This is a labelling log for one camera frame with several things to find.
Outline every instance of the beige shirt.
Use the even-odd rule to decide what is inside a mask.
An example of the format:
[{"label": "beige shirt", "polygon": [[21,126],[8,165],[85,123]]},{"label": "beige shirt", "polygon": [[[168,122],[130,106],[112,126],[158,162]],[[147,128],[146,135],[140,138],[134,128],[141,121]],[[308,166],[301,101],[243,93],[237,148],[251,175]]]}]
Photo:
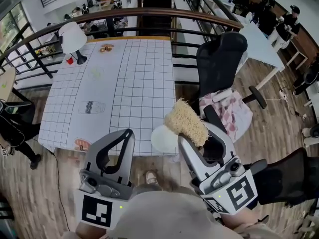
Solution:
[{"label": "beige shirt", "polygon": [[[265,224],[246,224],[232,231],[213,218],[201,198],[166,191],[133,197],[115,229],[102,238],[280,239]],[[68,232],[63,239],[80,238]]]}]

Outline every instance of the white pants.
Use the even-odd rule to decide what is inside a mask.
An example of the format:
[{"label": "white pants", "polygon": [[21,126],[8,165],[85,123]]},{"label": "white pants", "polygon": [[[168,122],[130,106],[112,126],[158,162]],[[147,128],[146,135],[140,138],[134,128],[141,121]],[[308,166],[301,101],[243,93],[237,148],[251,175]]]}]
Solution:
[{"label": "white pants", "polygon": [[276,52],[278,52],[280,49],[285,49],[290,41],[285,41],[283,38],[281,38],[276,29],[274,29],[271,35],[268,36],[268,40],[271,44],[273,44],[273,42],[276,41],[274,46]]}]

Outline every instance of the loofah sponge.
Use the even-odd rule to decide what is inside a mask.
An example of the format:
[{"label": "loofah sponge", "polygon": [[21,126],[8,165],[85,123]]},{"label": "loofah sponge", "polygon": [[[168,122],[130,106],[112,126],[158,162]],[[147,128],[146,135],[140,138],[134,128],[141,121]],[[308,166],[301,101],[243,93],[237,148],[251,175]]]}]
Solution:
[{"label": "loofah sponge", "polygon": [[179,99],[172,111],[165,116],[164,124],[175,134],[185,134],[196,147],[204,146],[209,137],[207,127],[182,99]]}]

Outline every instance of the man in black shirt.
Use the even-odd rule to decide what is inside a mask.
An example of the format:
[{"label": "man in black shirt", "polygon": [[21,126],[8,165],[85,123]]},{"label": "man in black shirt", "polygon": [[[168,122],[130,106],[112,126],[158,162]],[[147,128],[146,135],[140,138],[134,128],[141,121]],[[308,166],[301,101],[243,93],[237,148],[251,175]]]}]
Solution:
[{"label": "man in black shirt", "polygon": [[300,9],[294,5],[291,6],[291,9],[292,13],[283,15],[284,22],[280,23],[268,37],[271,44],[276,41],[274,46],[276,51],[286,48],[289,41],[297,36],[299,32],[300,23],[298,21],[298,16],[300,14]]}]

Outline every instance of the shoe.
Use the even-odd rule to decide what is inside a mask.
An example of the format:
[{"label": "shoe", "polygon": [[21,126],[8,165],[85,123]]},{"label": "shoe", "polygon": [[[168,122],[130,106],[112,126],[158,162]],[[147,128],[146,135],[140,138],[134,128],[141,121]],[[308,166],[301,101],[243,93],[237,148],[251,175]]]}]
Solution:
[{"label": "shoe", "polygon": [[159,184],[155,172],[153,171],[146,172],[146,184]]},{"label": "shoe", "polygon": [[31,162],[31,164],[30,164],[30,168],[32,170],[35,170],[38,167],[39,162],[41,161],[40,154],[37,154],[35,157],[36,157],[35,160],[33,162]]}]

